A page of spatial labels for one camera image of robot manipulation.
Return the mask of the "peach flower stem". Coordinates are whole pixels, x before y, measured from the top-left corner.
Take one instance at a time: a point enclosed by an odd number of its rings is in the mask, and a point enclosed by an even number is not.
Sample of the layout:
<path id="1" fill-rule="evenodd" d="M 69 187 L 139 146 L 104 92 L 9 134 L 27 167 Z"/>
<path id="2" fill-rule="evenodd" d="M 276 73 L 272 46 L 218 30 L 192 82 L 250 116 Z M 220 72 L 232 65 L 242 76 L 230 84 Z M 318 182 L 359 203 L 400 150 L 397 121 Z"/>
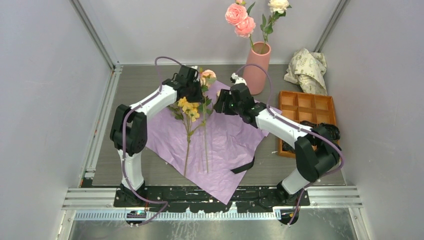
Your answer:
<path id="1" fill-rule="evenodd" d="M 201 105 L 202 110 L 202 127 L 203 127 L 203 144 L 204 144 L 204 153 L 205 153 L 205 166 L 206 172 L 209 173 L 209 154 L 208 154 L 208 144 L 207 144 L 207 120 L 212 114 L 212 111 L 208 109 L 208 106 L 212 103 L 212 100 L 208 96 L 208 91 L 210 87 L 216 82 L 217 75 L 214 71 L 210 69 L 203 70 L 200 68 L 200 86 L 201 92 L 204 98 L 204 102 Z"/>

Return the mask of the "yellow flower bunch stems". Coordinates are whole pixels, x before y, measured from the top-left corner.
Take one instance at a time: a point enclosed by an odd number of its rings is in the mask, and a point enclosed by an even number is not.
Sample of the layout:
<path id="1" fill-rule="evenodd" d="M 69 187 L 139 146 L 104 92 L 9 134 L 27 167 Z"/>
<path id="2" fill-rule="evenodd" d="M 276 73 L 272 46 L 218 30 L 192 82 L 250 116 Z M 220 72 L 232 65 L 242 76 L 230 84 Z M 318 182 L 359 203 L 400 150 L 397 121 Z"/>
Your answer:
<path id="1" fill-rule="evenodd" d="M 184 159 L 183 176 L 187 175 L 190 145 L 192 135 L 196 132 L 199 126 L 193 128 L 193 124 L 201 117 L 201 113 L 205 113 L 205 103 L 189 102 L 186 97 L 182 97 L 167 108 L 172 112 L 176 120 L 182 121 L 186 132 L 186 153 Z"/>

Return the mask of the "purple wrapping paper sheet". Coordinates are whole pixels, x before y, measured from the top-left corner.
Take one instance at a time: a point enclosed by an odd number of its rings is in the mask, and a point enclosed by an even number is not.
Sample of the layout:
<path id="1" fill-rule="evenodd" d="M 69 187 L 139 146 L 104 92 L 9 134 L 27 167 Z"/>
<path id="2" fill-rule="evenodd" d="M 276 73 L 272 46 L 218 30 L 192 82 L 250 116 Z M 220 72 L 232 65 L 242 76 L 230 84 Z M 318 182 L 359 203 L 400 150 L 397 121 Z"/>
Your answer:
<path id="1" fill-rule="evenodd" d="M 227 204 L 245 175 L 233 173 L 252 162 L 260 142 L 268 132 L 246 124 L 238 115 L 213 112 L 206 127 L 193 123 L 195 133 L 187 143 L 181 120 L 163 109 L 147 121 L 146 147 L 173 166 L 218 201 Z"/>

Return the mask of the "black ribbon with gold text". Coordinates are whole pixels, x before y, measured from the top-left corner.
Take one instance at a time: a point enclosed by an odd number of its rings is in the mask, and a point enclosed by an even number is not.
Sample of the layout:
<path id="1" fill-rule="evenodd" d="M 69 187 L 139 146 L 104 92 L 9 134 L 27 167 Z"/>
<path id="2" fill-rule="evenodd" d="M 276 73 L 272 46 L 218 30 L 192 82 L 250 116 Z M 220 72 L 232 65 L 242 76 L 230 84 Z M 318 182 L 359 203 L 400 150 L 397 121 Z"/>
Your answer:
<path id="1" fill-rule="evenodd" d="M 236 168 L 231 169 L 230 171 L 234 174 L 240 174 L 242 172 L 250 170 L 255 164 L 255 157 L 252 160 L 244 165 L 238 166 Z"/>

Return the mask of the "white flower with leaves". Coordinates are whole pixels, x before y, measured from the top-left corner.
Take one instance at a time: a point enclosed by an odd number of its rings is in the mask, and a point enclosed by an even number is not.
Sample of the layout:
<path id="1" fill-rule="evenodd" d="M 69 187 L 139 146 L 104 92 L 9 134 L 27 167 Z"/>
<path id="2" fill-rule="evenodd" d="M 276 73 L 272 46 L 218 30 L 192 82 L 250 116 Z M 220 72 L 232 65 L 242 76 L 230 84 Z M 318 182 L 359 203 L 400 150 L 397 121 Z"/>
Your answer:
<path id="1" fill-rule="evenodd" d="M 269 41 L 269 35 L 273 33 L 273 27 L 277 20 L 281 17 L 286 16 L 286 12 L 288 9 L 292 8 L 288 0 L 269 0 L 267 3 L 270 15 L 265 17 L 262 15 L 262 24 L 260 25 L 260 29 L 262 31 L 263 44 L 260 48 L 260 53 L 266 53 L 266 44 Z"/>

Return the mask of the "pink flower stem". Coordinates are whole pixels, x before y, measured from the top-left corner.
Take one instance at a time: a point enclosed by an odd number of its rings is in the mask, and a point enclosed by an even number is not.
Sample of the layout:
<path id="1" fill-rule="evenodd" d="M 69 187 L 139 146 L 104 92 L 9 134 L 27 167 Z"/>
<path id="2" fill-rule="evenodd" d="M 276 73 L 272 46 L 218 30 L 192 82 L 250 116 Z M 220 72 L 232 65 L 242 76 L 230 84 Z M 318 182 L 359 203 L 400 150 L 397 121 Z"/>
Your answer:
<path id="1" fill-rule="evenodd" d="M 255 20 L 249 15 L 244 0 L 235 0 L 224 14 L 226 22 L 234 27 L 238 37 L 249 39 L 250 48 L 254 46 L 252 34 L 256 28 Z"/>

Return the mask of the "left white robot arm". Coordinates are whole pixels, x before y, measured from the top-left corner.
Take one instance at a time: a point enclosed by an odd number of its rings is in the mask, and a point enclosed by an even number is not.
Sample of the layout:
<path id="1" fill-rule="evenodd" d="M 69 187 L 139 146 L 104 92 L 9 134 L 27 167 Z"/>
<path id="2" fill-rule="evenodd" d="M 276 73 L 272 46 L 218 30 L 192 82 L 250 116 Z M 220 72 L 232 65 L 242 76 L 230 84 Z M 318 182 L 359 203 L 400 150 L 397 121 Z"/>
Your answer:
<path id="1" fill-rule="evenodd" d="M 146 98 L 131 105 L 121 104 L 115 111 L 109 137 L 122 162 L 121 183 L 129 190 L 126 200 L 135 207 L 146 200 L 141 154 L 148 141 L 148 121 L 180 99 L 195 104 L 204 102 L 197 66 L 182 65 Z"/>

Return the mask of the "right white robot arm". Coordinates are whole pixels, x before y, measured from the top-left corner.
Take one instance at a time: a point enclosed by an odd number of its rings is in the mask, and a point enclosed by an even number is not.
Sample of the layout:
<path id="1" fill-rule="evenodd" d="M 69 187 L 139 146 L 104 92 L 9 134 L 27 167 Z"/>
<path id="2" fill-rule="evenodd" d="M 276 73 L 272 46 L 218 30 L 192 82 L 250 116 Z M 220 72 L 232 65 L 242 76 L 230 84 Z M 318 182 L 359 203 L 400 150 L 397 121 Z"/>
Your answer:
<path id="1" fill-rule="evenodd" d="M 324 126 L 302 125 L 278 114 L 256 102 L 244 83 L 221 89 L 214 110 L 239 116 L 245 124 L 273 134 L 294 149 L 296 168 L 277 185 L 277 198 L 283 205 L 291 205 L 299 191 L 328 174 L 341 160 L 341 149 Z"/>

